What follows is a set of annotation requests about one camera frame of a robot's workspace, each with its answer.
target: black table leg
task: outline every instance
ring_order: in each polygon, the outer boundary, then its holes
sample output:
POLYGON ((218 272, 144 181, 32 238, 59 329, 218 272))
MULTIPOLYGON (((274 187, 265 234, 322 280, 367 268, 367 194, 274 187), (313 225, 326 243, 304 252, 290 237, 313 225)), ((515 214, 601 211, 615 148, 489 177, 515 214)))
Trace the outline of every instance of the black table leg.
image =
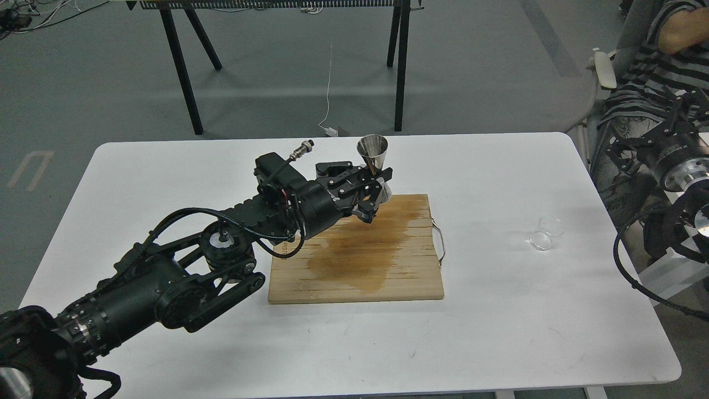
POLYGON ((199 21, 199 18, 197 18, 197 13, 194 10, 187 9, 184 13, 187 14, 187 19, 189 19, 189 23, 192 24, 192 28, 194 28, 194 31, 197 33, 199 41, 202 42, 202 47, 204 47, 207 56, 209 56, 209 60, 212 62, 212 65, 214 65, 214 70, 221 71, 219 57, 217 57, 217 53, 214 51, 214 47, 212 47, 212 42, 209 41, 209 37, 207 37, 207 33, 204 31, 202 23, 199 21))
POLYGON ((180 86, 182 86, 184 101, 187 103, 189 118, 192 120, 194 134, 202 134, 204 129, 202 128, 202 121, 199 118, 199 110, 197 109, 197 102, 192 92, 192 85, 187 75, 187 67, 184 64, 182 49, 179 46, 179 39, 177 38, 177 30, 175 29, 175 23, 172 19, 172 12, 170 10, 160 10, 160 17, 162 18, 162 25, 165 27, 165 35, 167 35, 172 60, 175 63, 175 69, 177 69, 177 77, 179 78, 180 86))
POLYGON ((386 56, 386 67, 394 66, 394 52, 396 52, 396 36, 398 34, 398 25, 401 21, 401 7, 394 7, 394 13, 391 16, 391 35, 389 36, 389 54, 386 56))
POLYGON ((399 30, 399 59, 396 74, 396 108, 394 131, 401 131, 403 123, 403 88, 406 83, 406 50, 408 47, 408 20, 411 15, 411 0, 401 2, 401 27, 399 30))

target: power adapter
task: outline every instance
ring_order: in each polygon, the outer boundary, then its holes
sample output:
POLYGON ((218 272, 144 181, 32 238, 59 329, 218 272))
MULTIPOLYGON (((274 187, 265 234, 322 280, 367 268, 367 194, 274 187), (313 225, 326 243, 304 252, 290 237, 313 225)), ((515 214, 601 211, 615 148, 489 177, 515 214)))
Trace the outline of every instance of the power adapter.
POLYGON ((330 137, 337 137, 337 129, 333 128, 323 128, 325 130, 325 134, 327 134, 330 137))
POLYGON ((18 31, 27 28, 32 23, 29 15, 20 15, 17 10, 0 10, 0 32, 18 31))

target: wooden cutting board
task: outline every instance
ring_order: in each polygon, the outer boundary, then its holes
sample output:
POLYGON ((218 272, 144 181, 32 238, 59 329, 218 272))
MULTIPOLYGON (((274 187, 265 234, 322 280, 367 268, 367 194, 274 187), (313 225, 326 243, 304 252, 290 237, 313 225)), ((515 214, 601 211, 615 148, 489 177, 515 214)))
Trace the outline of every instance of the wooden cutting board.
MULTIPOLYGON (((439 300, 428 196, 394 195, 372 224, 356 217, 307 240, 289 259, 273 258, 268 301, 273 304, 439 300)), ((297 242, 274 248, 288 253, 297 242)))

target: chair armrest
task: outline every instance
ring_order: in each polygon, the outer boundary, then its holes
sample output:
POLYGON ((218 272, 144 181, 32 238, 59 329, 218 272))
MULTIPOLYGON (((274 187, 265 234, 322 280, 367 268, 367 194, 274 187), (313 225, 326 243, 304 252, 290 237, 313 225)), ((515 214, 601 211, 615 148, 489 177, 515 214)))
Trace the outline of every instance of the chair armrest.
POLYGON ((618 83, 615 80, 615 72, 613 72, 613 64, 610 62, 610 56, 603 51, 596 51, 593 54, 593 68, 598 76, 598 83, 604 89, 615 89, 618 83))

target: table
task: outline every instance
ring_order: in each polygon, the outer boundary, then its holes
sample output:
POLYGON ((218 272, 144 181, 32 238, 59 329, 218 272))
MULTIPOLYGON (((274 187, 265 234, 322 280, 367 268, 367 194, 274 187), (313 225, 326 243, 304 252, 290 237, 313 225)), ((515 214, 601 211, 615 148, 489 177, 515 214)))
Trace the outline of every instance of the table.
MULTIPOLYGON (((133 9, 138 1, 127 0, 128 8, 133 9)), ((141 0, 143 9, 160 10, 160 18, 165 29, 167 42, 170 46, 172 60, 177 70, 184 101, 187 105, 192 129, 196 135, 204 132, 202 120, 197 109, 197 101, 192 92, 192 84, 184 63, 182 47, 177 37, 172 18, 173 9, 184 10, 192 28, 207 53, 214 70, 222 69, 221 61, 212 46, 207 33, 197 17, 196 9, 287 9, 302 7, 393 7, 391 17, 391 33, 389 35, 389 51, 386 56, 386 66, 393 67, 396 39, 399 40, 398 65, 396 71, 396 103, 394 106, 394 131, 401 131, 403 125, 403 94, 406 85, 406 58, 408 53, 408 26, 411 11, 423 9, 421 0, 418 8, 411 7, 411 0, 312 0, 312 1, 274 1, 274 0, 141 0)))
MULTIPOLYGON (((254 159, 301 140, 101 146, 22 306, 58 313, 112 275, 163 216, 253 196, 254 159)), ((358 161, 356 141, 318 139, 292 165, 313 178, 317 162, 358 161)), ((615 268, 615 230, 567 136, 392 136, 386 164, 394 193, 429 195, 447 250, 443 300, 269 305, 264 286, 195 334, 155 324, 99 359, 95 367, 123 379, 117 397, 598 390, 680 376, 649 300, 615 268), (525 240, 546 215, 566 233, 536 251, 525 240)), ((209 222, 180 221, 160 242, 209 222)), ((257 260, 268 278, 258 247, 257 260)), ((85 387, 96 395, 106 386, 85 387)))

